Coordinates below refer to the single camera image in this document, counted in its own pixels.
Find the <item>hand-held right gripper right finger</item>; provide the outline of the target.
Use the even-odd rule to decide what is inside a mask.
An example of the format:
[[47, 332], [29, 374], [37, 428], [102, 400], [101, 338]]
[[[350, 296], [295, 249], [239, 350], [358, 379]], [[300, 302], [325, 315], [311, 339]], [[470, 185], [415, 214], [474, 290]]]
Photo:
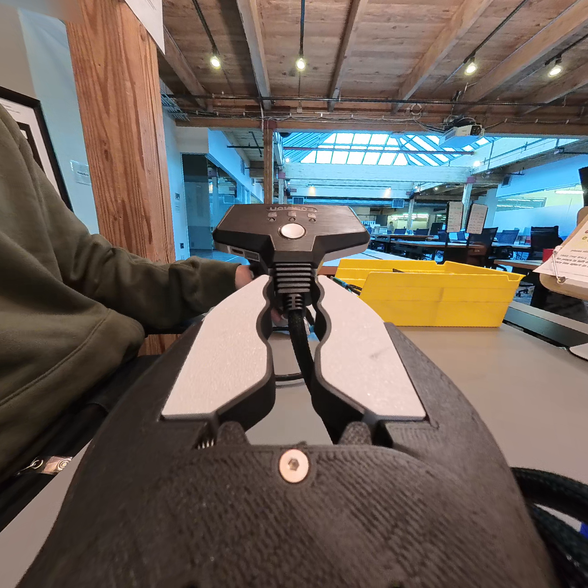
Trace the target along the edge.
[[313, 294], [313, 408], [333, 444], [352, 423], [366, 425], [375, 444], [392, 444], [388, 424], [426, 424], [426, 409], [384, 320], [326, 276], [318, 276]]

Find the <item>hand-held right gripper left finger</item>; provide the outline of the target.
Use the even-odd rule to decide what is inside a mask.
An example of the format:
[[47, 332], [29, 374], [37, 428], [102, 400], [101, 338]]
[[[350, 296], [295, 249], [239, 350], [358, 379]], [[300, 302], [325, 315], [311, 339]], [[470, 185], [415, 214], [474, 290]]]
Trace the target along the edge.
[[269, 414], [276, 386], [269, 336], [270, 276], [257, 277], [215, 306], [162, 409], [165, 420], [237, 422], [249, 430]]

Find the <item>yellow plastic bin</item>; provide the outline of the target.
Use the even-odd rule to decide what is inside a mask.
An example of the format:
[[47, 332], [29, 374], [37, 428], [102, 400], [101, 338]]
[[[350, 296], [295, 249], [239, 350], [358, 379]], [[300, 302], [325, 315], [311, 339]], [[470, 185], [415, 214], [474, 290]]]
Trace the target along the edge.
[[408, 327], [498, 327], [523, 276], [447, 262], [371, 271], [359, 298], [385, 322]]
[[367, 276], [372, 272], [392, 273], [444, 273], [443, 265], [434, 261], [413, 259], [342, 259], [334, 277], [348, 285], [362, 288]]

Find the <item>black switch box with cable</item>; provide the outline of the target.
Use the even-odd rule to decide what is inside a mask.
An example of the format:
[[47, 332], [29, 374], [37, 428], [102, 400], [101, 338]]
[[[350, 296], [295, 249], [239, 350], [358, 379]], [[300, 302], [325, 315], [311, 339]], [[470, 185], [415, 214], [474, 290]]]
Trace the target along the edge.
[[331, 441], [338, 442], [345, 426], [359, 421], [359, 412], [321, 390], [315, 376], [305, 329], [307, 308], [316, 312], [318, 337], [326, 319], [318, 311], [318, 270], [323, 261], [362, 253], [369, 233], [353, 210], [343, 205], [233, 205], [213, 232], [220, 251], [235, 252], [252, 262], [254, 270], [272, 278], [277, 308], [288, 320], [292, 348], [313, 408]]

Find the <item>person's left forearm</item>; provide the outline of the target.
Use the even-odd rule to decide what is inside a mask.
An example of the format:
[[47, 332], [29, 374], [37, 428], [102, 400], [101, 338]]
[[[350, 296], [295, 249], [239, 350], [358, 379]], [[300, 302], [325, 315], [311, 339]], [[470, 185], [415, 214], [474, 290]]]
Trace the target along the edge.
[[163, 264], [129, 256], [105, 264], [93, 298], [148, 330], [168, 330], [235, 293], [239, 265], [200, 258]]

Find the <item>grey desk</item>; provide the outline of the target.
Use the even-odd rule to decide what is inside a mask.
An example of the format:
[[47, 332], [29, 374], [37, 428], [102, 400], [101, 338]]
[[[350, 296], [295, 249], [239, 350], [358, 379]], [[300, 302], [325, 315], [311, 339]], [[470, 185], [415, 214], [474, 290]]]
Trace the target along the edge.
[[[509, 325], [401, 330], [459, 387], [510, 465], [587, 483], [587, 361]], [[300, 382], [279, 384], [272, 411], [246, 436], [255, 445], [329, 442]], [[38, 554], [86, 449], [1, 532], [1, 587], [16, 587]]]

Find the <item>black office chair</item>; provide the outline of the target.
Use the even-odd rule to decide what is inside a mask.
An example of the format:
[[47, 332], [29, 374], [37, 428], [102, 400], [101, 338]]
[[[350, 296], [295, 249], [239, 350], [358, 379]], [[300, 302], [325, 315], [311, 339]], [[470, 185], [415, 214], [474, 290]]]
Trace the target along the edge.
[[528, 260], [543, 259], [545, 249], [554, 249], [561, 245], [563, 239], [559, 236], [559, 226], [532, 226], [530, 230], [530, 251]]
[[466, 263], [487, 267], [497, 228], [484, 228], [480, 234], [469, 233], [466, 243]]

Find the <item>person in green hoodie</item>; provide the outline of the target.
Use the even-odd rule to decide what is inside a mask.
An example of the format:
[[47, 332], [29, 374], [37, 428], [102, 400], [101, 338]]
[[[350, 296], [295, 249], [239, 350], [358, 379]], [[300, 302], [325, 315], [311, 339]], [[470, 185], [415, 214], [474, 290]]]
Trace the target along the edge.
[[1, 477], [144, 339], [137, 321], [68, 284], [77, 238], [97, 240], [1, 107]]

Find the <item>metal badge reel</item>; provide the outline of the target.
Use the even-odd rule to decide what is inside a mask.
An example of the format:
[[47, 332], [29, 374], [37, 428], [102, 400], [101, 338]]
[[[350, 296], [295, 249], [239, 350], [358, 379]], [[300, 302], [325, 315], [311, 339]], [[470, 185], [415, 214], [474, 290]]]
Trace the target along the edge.
[[17, 472], [17, 476], [22, 477], [33, 474], [54, 476], [63, 471], [63, 469], [71, 462], [71, 460], [71, 456], [37, 456], [30, 462], [29, 465], [23, 469], [20, 469], [20, 471]]

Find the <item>skylight window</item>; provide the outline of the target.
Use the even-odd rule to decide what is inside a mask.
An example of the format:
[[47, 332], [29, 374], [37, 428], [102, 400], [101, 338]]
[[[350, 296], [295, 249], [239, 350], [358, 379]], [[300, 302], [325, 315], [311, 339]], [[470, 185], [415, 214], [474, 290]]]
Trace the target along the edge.
[[378, 166], [473, 166], [474, 156], [494, 141], [481, 138], [463, 146], [442, 145], [437, 135], [334, 132], [299, 133], [283, 140], [286, 163]]

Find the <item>instruction poster board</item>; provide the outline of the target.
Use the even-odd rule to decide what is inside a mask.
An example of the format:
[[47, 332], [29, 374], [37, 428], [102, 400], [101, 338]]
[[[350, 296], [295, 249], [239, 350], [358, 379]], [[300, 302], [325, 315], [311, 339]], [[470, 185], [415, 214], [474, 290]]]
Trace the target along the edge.
[[548, 290], [587, 301], [587, 207], [578, 212], [570, 236], [534, 273]]

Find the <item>wooden pillar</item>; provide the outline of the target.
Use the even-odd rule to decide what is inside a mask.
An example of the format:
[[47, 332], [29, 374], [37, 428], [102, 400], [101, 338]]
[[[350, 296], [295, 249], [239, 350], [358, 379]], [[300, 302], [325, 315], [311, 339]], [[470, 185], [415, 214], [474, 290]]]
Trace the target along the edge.
[[176, 260], [158, 49], [125, 1], [78, 1], [66, 23], [100, 234]]

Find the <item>white ceiling projector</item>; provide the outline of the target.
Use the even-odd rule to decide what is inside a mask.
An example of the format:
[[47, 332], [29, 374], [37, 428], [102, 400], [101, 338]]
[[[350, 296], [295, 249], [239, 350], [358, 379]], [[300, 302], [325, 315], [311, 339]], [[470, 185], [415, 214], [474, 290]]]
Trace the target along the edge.
[[440, 148], [462, 149], [472, 145], [484, 135], [484, 128], [478, 124], [453, 126], [439, 141]]

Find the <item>black framed picture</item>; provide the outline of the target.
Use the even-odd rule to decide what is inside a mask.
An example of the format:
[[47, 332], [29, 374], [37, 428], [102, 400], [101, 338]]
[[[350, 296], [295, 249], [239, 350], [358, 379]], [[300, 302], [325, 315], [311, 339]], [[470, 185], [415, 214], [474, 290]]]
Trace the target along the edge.
[[43, 169], [66, 206], [73, 210], [40, 101], [2, 86], [1, 104], [25, 136], [34, 160]]

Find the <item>white paper sheet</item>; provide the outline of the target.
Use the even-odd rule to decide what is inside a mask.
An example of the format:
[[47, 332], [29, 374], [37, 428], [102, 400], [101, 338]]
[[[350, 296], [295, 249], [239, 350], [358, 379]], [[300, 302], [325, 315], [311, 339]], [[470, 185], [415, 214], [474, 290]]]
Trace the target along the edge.
[[165, 54], [163, 1], [125, 1], [145, 27], [158, 48]]

